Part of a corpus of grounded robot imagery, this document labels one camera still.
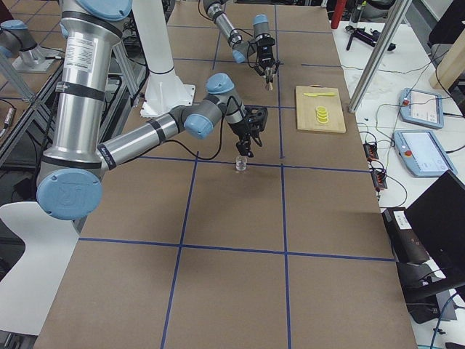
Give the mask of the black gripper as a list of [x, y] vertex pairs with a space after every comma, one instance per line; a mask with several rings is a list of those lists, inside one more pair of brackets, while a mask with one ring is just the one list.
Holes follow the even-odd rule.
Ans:
[[241, 108], [228, 108], [227, 123], [233, 133], [238, 136], [239, 141], [235, 146], [241, 156], [254, 157], [251, 151], [251, 138], [259, 147], [263, 146], [259, 134], [266, 127], [267, 117], [268, 110], [266, 107], [252, 108], [242, 105]]
[[254, 70], [261, 77], [266, 76], [267, 68], [271, 68], [271, 74], [275, 75], [278, 72], [280, 61], [275, 60], [273, 55], [273, 46], [275, 40], [273, 37], [261, 37], [256, 40], [256, 62]]

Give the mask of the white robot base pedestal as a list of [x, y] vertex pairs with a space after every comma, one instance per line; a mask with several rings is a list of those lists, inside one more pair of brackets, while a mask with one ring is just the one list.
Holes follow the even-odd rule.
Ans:
[[195, 86], [176, 74], [160, 0], [134, 0], [132, 11], [149, 70], [141, 116], [160, 116], [179, 105], [193, 103]]

